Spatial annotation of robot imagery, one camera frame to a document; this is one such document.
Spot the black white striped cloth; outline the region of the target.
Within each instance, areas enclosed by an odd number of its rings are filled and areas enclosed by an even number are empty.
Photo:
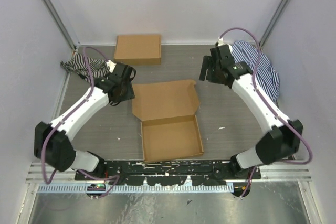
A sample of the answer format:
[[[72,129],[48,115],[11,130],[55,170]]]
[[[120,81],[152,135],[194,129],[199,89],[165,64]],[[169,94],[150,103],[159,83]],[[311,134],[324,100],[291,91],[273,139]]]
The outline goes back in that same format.
[[[104,77],[109,73],[106,62],[102,59],[87,58],[93,79]],[[90,83],[90,74],[85,62],[84,55],[75,53],[69,61],[61,61],[60,66],[67,72],[76,73],[81,79]]]

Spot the folded closed cardboard box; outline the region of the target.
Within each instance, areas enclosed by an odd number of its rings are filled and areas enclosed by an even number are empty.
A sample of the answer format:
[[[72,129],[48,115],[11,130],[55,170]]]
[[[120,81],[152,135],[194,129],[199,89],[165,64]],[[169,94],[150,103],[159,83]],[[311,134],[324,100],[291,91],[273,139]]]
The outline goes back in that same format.
[[[114,60],[128,65],[160,65],[161,35],[119,35]]]

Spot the aluminium front rail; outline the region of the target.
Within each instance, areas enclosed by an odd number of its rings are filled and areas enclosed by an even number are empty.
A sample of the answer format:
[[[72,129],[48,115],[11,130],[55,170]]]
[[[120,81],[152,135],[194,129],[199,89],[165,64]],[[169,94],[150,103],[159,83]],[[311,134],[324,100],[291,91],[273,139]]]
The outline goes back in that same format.
[[[253,180],[259,181],[310,181],[311,175],[305,165],[293,165],[282,162],[257,167]],[[228,180],[227,182],[244,182],[243,180]]]

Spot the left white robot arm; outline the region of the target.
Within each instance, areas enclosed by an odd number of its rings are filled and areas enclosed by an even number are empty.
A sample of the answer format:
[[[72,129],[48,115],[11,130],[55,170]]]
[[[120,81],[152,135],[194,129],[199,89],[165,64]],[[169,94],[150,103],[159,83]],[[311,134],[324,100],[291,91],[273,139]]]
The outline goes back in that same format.
[[[103,158],[90,151],[76,150],[71,142],[100,109],[135,97],[132,80],[136,70],[112,61],[108,61],[107,67],[108,73],[94,80],[81,99],[64,114],[50,123],[40,122],[35,127],[34,156],[43,165],[48,164],[59,172],[69,168],[78,170],[93,180],[100,180],[106,175]]]

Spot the left aluminium frame post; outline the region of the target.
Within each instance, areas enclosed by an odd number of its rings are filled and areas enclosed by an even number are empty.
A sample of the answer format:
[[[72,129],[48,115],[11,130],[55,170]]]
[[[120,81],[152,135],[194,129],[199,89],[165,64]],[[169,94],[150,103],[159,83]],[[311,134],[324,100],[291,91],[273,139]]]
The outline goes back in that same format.
[[[49,14],[51,15],[53,21],[55,22],[57,28],[61,32],[68,46],[76,51],[78,49],[77,44],[74,42],[73,37],[70,35],[69,30],[67,29],[62,17],[59,15],[53,0],[42,0],[44,6],[47,8]]]

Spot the right aluminium frame post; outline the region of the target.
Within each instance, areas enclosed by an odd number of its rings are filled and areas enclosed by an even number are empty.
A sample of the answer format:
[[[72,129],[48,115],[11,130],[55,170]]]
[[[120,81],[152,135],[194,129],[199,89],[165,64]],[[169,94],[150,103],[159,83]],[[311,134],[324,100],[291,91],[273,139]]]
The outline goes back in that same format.
[[[267,40],[269,39],[271,33],[273,32],[277,22],[279,21],[279,19],[281,18],[282,14],[284,13],[284,11],[286,10],[288,4],[290,3],[291,0],[280,0],[279,4],[277,5],[277,8],[272,16],[272,18],[270,19],[270,22],[268,23],[266,30],[264,32],[264,34],[261,37],[261,40],[259,42],[259,45],[261,47],[265,46]]]

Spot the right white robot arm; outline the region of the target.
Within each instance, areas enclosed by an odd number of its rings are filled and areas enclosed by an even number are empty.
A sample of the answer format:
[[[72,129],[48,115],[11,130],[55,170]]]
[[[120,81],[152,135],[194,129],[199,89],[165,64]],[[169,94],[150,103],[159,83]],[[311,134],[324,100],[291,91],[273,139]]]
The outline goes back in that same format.
[[[199,80],[223,84],[232,89],[248,106],[262,130],[263,137],[250,149],[230,158],[232,175],[243,179],[250,168],[269,165],[299,150],[303,125],[291,120],[270,100],[253,77],[247,63],[235,62],[229,45],[215,46],[203,57]]]

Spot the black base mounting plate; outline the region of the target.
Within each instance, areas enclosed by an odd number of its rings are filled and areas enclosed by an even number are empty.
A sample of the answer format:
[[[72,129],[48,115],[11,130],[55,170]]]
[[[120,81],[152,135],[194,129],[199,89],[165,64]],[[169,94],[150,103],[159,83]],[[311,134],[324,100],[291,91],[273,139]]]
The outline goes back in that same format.
[[[113,160],[105,162],[104,178],[118,174],[118,185],[173,186],[183,185],[188,179],[192,186],[226,185],[228,180],[247,180],[250,171],[234,174],[229,162],[221,159],[179,160],[144,163],[140,160]]]

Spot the cardboard box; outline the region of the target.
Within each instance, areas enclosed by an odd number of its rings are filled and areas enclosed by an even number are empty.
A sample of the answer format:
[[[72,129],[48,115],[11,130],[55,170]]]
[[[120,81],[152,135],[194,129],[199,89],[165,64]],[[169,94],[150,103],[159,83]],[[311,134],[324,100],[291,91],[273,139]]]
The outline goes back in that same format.
[[[161,35],[119,35],[114,60],[128,65],[160,65]]]
[[[196,81],[135,84],[132,113],[141,121],[146,163],[204,154],[196,112],[200,101]]]

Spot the blue white striped cloth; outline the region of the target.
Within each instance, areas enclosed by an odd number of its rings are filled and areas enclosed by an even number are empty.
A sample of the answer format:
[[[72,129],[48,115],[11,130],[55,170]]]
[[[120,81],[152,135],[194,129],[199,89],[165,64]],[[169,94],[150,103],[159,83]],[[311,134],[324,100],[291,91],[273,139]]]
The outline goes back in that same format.
[[[251,70],[254,70],[260,56],[256,74],[257,81],[269,98],[276,102],[280,92],[280,78],[268,57],[263,52],[259,54],[256,47],[242,40],[234,42],[232,48],[232,56],[235,62],[243,61],[247,63]]]

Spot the aluminium frame post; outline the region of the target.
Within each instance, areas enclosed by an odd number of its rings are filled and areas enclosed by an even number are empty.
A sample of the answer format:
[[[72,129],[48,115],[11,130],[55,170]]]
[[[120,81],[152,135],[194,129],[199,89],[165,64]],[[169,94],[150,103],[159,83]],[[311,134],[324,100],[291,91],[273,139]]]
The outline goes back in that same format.
[[[288,4],[290,3],[291,0],[280,0],[279,4],[277,5],[277,8],[272,16],[272,18],[270,19],[270,22],[268,23],[266,30],[264,32],[264,34],[261,37],[261,40],[259,42],[259,45],[261,47],[265,46],[267,40],[269,39],[271,33],[273,32],[277,22],[279,21],[279,19],[281,18],[282,14],[284,13],[284,11],[286,10]]]
[[[57,28],[61,32],[68,46],[76,51],[78,49],[77,44],[74,42],[73,37],[70,35],[69,30],[67,29],[62,17],[59,15],[53,0],[42,0],[44,6],[47,8],[49,14],[51,15],[53,21],[55,22]]]

